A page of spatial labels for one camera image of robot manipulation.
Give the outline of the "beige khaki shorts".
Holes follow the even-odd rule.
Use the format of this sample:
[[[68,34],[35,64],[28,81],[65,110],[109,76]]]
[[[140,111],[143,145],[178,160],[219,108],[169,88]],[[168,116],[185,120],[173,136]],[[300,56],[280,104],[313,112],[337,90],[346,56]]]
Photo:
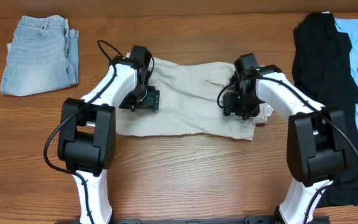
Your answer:
[[[117,134],[144,137],[205,133],[251,140],[256,124],[266,123],[273,109],[264,103],[260,113],[247,120],[224,116],[216,98],[234,72],[234,65],[226,62],[180,65],[155,59],[149,83],[160,92],[158,110],[118,109]]]

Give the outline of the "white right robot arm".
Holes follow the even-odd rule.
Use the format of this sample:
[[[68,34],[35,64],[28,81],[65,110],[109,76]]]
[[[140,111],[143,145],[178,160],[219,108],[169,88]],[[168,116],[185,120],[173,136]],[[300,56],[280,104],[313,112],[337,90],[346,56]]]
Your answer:
[[[346,135],[344,113],[312,100],[292,85],[275,65],[235,66],[234,93],[220,93],[225,114],[239,106],[269,104],[287,123],[287,164],[292,175],[284,201],[271,216],[245,217],[245,223],[329,223],[313,216],[328,188],[352,167],[357,149]]]

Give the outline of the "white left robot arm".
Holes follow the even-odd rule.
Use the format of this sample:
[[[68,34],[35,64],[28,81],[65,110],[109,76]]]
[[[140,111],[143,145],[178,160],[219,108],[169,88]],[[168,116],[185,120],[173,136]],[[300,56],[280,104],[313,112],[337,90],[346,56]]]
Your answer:
[[[64,173],[76,182],[81,215],[78,223],[113,223],[108,199],[108,169],[116,148],[116,110],[158,108],[159,92],[148,85],[154,69],[150,54],[116,56],[108,72],[88,94],[68,98],[61,122],[51,134],[58,136],[58,158]]]

